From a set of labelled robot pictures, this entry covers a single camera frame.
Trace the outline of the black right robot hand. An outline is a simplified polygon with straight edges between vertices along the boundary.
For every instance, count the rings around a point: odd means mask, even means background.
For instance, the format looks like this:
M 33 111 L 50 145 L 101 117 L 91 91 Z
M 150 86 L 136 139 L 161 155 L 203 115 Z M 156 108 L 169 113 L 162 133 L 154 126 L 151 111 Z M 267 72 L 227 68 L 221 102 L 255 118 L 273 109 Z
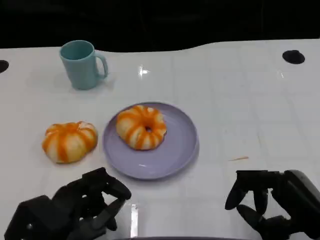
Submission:
M 268 194 L 289 214 L 265 218 Z M 299 170 L 238 170 L 225 209 L 237 209 L 240 216 L 264 240 L 288 240 L 305 233 L 320 238 L 320 192 Z

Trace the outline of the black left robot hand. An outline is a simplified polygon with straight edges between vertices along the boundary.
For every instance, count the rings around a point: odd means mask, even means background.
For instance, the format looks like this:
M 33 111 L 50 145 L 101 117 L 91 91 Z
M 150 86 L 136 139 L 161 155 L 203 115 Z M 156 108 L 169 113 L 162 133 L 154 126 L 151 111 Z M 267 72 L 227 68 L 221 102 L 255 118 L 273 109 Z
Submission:
M 115 217 L 131 196 L 122 182 L 100 167 L 59 188 L 52 201 L 69 217 L 67 240 L 94 240 L 117 230 Z

